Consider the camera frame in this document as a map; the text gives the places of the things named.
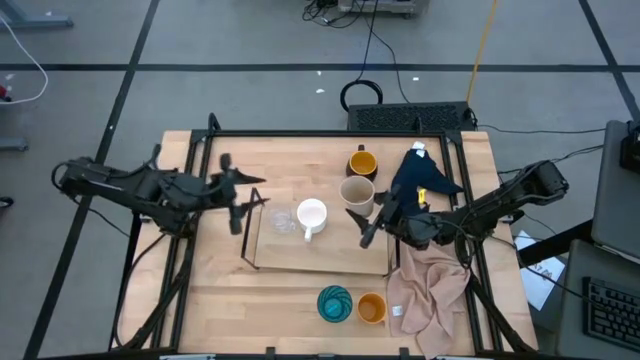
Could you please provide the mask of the beige paper cup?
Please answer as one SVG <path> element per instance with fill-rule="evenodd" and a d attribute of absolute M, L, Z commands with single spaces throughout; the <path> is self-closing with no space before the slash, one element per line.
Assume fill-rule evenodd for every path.
<path fill-rule="evenodd" d="M 350 176 L 342 181 L 339 195 L 347 208 L 363 217 L 369 217 L 374 210 L 375 186 L 363 176 Z"/>

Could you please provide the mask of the black vented computer case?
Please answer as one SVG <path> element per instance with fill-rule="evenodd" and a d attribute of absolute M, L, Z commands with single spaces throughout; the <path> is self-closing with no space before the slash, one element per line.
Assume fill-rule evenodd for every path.
<path fill-rule="evenodd" d="M 353 105 L 347 129 L 432 133 L 474 131 L 476 123 L 466 102 Z"/>

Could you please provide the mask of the black aluminium rig frame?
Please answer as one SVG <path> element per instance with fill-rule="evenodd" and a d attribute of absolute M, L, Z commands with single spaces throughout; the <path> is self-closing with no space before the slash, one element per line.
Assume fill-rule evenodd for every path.
<path fill-rule="evenodd" d="M 184 167 L 192 131 L 166 131 L 162 140 L 160 166 Z M 347 132 L 275 131 L 275 135 L 224 135 L 213 140 L 213 155 L 229 152 L 234 164 L 255 176 L 267 178 L 258 190 L 275 200 L 276 195 L 302 199 L 311 185 L 302 180 L 339 180 L 347 150 L 360 144 L 371 145 L 377 156 L 397 168 L 405 148 L 413 140 L 426 144 L 430 156 L 443 169 L 437 137 L 354 135 Z M 462 132 L 462 146 L 475 197 L 494 190 L 499 178 L 486 132 Z M 384 279 L 371 275 L 331 275 L 329 273 L 254 270 L 240 258 L 242 236 L 232 236 L 226 211 L 206 212 L 200 221 L 199 238 L 191 268 L 178 352 L 221 354 L 265 354 L 275 348 L 276 355 L 371 355 L 374 358 L 399 356 L 407 348 L 422 357 L 414 336 L 392 337 L 388 325 L 366 325 L 356 314 L 340 324 L 324 321 L 315 308 L 317 295 L 327 285 L 348 288 L 352 295 L 382 291 Z M 185 240 L 178 242 L 175 260 L 169 256 L 171 240 L 164 238 L 136 266 L 128 284 L 118 323 L 124 345 L 142 327 L 159 301 L 167 261 L 174 272 L 183 258 Z M 522 340 L 538 349 L 533 321 L 526 300 L 515 250 L 505 241 L 489 238 L 484 242 L 487 271 L 493 298 L 510 326 Z"/>

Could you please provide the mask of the clear plastic cup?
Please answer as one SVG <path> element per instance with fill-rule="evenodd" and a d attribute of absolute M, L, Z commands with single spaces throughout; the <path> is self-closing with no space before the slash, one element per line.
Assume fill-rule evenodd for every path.
<path fill-rule="evenodd" d="M 268 210 L 269 221 L 272 229 L 279 234 L 289 234 L 296 230 L 296 223 L 293 219 L 289 206 L 273 206 Z"/>

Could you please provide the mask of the white ceramic mug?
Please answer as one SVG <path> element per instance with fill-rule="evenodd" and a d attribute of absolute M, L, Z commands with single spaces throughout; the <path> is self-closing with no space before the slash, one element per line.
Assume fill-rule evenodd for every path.
<path fill-rule="evenodd" d="M 298 205 L 296 215 L 304 232 L 304 240 L 306 243 L 310 243 L 312 237 L 325 228 L 328 210 L 321 200 L 309 198 Z"/>

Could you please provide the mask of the grey desk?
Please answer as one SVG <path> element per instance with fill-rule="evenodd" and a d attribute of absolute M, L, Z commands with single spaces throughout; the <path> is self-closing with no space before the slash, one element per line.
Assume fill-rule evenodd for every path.
<path fill-rule="evenodd" d="M 582 294 L 582 279 L 591 276 L 640 290 L 640 264 L 580 240 L 571 243 L 565 274 L 565 287 Z M 583 332 L 584 302 L 565 293 L 561 302 L 561 318 L 556 350 L 564 357 L 599 360 L 640 360 L 640 353 L 601 341 Z"/>

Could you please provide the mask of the equipment cart base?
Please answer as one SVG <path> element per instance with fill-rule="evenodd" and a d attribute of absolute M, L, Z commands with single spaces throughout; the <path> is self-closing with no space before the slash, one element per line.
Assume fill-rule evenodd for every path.
<path fill-rule="evenodd" d="M 336 10 L 339 15 L 335 21 L 349 14 L 386 12 L 410 19 L 426 13 L 431 0 L 307 0 L 303 8 L 305 21 L 325 18 L 326 14 Z"/>

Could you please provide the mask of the black keyboard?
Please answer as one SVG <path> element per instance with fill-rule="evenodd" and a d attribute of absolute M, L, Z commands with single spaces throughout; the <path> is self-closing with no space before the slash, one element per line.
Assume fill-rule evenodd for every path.
<path fill-rule="evenodd" d="M 640 289 L 582 279 L 585 335 L 640 353 Z"/>

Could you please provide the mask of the teal swirled bowl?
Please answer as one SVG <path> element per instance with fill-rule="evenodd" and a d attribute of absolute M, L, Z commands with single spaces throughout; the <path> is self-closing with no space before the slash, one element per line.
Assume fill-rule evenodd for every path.
<path fill-rule="evenodd" d="M 320 292 L 316 305 L 319 315 L 325 321 L 340 323 L 350 316 L 353 300 L 344 287 L 331 285 Z"/>

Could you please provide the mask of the wooden shelf with black frame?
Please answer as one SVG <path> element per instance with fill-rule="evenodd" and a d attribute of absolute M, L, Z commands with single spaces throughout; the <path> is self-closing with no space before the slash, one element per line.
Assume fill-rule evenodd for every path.
<path fill-rule="evenodd" d="M 269 201 L 248 212 L 241 250 L 241 258 L 252 267 L 383 277 L 399 268 L 399 243 L 385 232 L 377 232 L 369 248 L 360 247 L 360 230 L 345 212 L 345 203 L 335 189 L 294 193 L 252 188 L 251 199 L 260 198 Z M 310 243 L 305 242 L 296 216 L 298 205 L 308 198 L 321 200 L 328 210 L 326 227 Z M 296 223 L 294 232 L 279 234 L 272 229 L 268 210 L 278 205 L 290 207 Z"/>

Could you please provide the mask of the grey table leg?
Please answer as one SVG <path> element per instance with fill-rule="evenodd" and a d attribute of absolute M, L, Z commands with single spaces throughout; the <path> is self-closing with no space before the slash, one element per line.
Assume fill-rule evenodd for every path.
<path fill-rule="evenodd" d="M 13 0 L 0 0 L 0 13 L 12 29 L 70 28 L 74 26 L 73 20 L 68 16 L 29 15 Z"/>

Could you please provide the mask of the white paper sheet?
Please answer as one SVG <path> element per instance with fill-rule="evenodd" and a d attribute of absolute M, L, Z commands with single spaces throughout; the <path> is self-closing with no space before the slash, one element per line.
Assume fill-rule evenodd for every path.
<path fill-rule="evenodd" d="M 527 301 L 536 310 L 542 310 L 564 268 L 557 258 L 548 258 L 520 270 Z"/>

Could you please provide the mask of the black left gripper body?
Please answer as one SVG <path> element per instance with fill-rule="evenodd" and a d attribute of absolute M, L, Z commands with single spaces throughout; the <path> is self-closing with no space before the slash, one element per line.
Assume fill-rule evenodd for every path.
<path fill-rule="evenodd" d="M 236 204 L 235 190 L 237 171 L 232 165 L 231 155 L 223 153 L 219 159 L 221 170 L 202 181 L 199 188 L 197 210 L 205 211 L 226 208 L 229 211 L 229 228 L 232 235 L 242 231 L 241 208 Z"/>

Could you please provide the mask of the orange plastic cup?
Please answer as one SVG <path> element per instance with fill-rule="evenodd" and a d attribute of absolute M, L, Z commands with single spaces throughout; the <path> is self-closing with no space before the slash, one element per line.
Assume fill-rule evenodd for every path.
<path fill-rule="evenodd" d="M 384 297 L 378 293 L 363 294 L 357 302 L 357 313 L 367 324 L 383 322 L 387 313 Z"/>

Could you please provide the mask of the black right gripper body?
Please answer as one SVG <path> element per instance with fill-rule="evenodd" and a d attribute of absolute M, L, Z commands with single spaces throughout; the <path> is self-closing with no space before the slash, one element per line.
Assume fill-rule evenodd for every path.
<path fill-rule="evenodd" d="M 403 213 L 397 199 L 399 189 L 400 186 L 396 185 L 388 191 L 390 200 L 381 206 L 372 222 L 366 218 L 371 228 L 365 234 L 361 233 L 361 248 L 367 249 L 372 244 L 378 230 L 384 230 L 396 240 L 417 250 L 426 250 L 430 241 L 439 234 L 443 225 L 438 216 L 431 213 L 407 216 Z"/>

